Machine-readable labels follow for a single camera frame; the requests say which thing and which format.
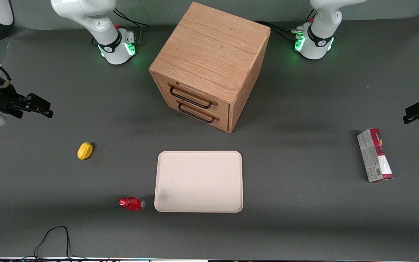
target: red and white box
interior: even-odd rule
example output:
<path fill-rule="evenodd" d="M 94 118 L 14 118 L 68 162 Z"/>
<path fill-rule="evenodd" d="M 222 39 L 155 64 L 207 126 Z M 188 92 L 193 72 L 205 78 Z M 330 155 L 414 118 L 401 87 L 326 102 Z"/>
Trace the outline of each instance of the red and white box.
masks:
<path fill-rule="evenodd" d="M 360 144 L 366 174 L 370 183 L 393 179 L 391 167 L 383 152 L 379 128 L 370 128 L 356 136 Z"/>

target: wooden cabinet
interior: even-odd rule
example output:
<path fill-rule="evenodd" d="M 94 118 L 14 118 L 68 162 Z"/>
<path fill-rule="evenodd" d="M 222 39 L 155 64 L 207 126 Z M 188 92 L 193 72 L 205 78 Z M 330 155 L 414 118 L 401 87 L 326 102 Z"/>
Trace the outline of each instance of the wooden cabinet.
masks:
<path fill-rule="evenodd" d="M 170 108 L 231 133 L 269 35 L 264 25 L 194 2 L 149 70 Z"/>

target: red bottle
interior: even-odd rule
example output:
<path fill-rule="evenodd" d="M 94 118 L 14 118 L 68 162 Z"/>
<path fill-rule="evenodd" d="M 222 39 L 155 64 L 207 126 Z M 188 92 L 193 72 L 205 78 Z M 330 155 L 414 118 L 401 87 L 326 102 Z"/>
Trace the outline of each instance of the red bottle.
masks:
<path fill-rule="evenodd" d="M 131 211 L 142 211 L 145 208 L 145 201 L 136 197 L 121 198 L 119 204 Z"/>

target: drawer handle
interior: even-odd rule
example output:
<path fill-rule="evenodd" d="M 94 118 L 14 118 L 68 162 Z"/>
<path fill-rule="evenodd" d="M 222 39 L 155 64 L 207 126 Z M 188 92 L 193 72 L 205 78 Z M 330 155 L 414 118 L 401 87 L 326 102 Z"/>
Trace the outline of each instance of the drawer handle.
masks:
<path fill-rule="evenodd" d="M 186 115 L 189 115 L 189 116 L 191 116 L 191 117 L 193 117 L 193 118 L 196 118 L 196 119 L 198 119 L 198 120 L 201 120 L 201 121 L 205 122 L 206 124 L 211 124 L 211 123 L 213 123 L 213 122 L 214 122 L 214 119 L 216 119 L 214 116 L 213 116 L 213 118 L 211 118 L 211 120 L 206 120 L 206 119 L 204 119 L 204 118 L 200 118 L 199 116 L 197 116 L 197 115 L 195 115 L 195 114 L 192 114 L 192 113 L 190 113 L 190 112 L 188 112 L 188 111 L 185 111 L 185 110 L 184 110 L 184 109 L 182 109 L 181 107 L 182 107 L 182 103 L 179 103 L 179 111 L 181 111 L 182 113 L 184 113 L 184 114 L 186 114 Z"/>
<path fill-rule="evenodd" d="M 171 89 L 169 90 L 169 91 L 170 91 L 170 93 L 171 93 L 171 95 L 175 96 L 176 98 L 180 98 L 180 99 L 182 99 L 183 101 L 187 101 L 187 102 L 189 102 L 189 103 L 191 103 L 191 104 L 193 104 L 193 105 L 195 105 L 195 106 L 201 107 L 201 108 L 203 108 L 203 109 L 208 109 L 208 108 L 210 108 L 210 106 L 213 104 L 213 102 L 210 102 L 207 106 L 204 106 L 204 105 L 202 105 L 202 104 L 199 104 L 199 103 L 197 103 L 197 102 L 194 102 L 194 101 L 192 101 L 192 100 L 190 100 L 190 99 L 184 98 L 183 96 L 180 96 L 180 95 L 178 95 L 178 94 L 174 93 L 174 92 L 173 92 L 173 90 L 174 90 L 174 89 L 175 89 L 175 88 L 174 88 L 173 86 L 171 86 Z"/>

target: yellow object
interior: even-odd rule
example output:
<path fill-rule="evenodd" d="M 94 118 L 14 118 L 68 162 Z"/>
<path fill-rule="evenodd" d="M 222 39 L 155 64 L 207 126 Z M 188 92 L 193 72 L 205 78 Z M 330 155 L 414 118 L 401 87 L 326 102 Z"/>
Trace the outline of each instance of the yellow object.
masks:
<path fill-rule="evenodd" d="M 90 157 L 90 155 L 92 154 L 92 151 L 93 151 L 92 144 L 85 142 L 80 146 L 79 151 L 77 152 L 77 156 L 80 160 L 85 160 Z"/>

